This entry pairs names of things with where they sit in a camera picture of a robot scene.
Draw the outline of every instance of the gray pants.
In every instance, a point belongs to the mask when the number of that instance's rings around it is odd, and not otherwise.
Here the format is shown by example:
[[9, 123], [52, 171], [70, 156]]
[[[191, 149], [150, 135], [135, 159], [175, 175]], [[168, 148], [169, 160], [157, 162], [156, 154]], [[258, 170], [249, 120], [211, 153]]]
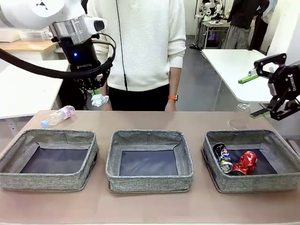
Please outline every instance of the gray pants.
[[250, 29], [230, 26], [222, 49], [246, 49]]

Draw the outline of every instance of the wristwatch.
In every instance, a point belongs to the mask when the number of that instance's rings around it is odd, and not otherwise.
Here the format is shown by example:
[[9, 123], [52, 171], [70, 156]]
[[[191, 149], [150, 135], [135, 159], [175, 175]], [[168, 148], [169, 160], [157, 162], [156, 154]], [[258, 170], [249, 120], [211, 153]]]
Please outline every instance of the wristwatch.
[[174, 100], [175, 102], [178, 101], [178, 95], [169, 95], [168, 99]]

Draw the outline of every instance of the white sweater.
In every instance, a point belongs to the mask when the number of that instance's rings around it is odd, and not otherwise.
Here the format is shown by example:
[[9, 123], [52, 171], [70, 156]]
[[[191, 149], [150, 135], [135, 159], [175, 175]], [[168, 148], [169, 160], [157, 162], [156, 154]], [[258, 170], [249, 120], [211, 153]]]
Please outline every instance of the white sweater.
[[[170, 67], [182, 67], [186, 49], [183, 0], [118, 0], [118, 6], [128, 91], [167, 85]], [[117, 43], [107, 84], [125, 90], [116, 1], [89, 0], [87, 9], [88, 15], [107, 20], [104, 33]], [[107, 45], [95, 44], [95, 49], [102, 63], [112, 54]]]

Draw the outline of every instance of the plastic bottle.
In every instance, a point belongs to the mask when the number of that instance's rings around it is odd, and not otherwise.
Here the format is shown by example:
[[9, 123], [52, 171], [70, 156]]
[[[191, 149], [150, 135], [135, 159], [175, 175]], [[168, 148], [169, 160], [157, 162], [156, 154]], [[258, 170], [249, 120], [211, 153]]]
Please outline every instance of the plastic bottle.
[[73, 106], [67, 105], [58, 111], [50, 114], [47, 116], [45, 120], [41, 122], [43, 128], [48, 128], [51, 126], [55, 126], [56, 124], [66, 120], [67, 118], [71, 117], [75, 111]]

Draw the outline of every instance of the bottle label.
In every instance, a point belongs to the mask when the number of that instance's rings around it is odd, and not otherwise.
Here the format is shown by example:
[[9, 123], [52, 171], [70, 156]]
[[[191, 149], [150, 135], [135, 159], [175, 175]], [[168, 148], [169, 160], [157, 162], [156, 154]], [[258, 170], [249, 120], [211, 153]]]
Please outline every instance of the bottle label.
[[72, 112], [71, 110], [69, 110], [68, 108], [66, 107], [63, 107], [60, 109], [62, 112], [64, 112], [64, 114], [67, 116], [67, 118], [71, 117], [72, 116]]

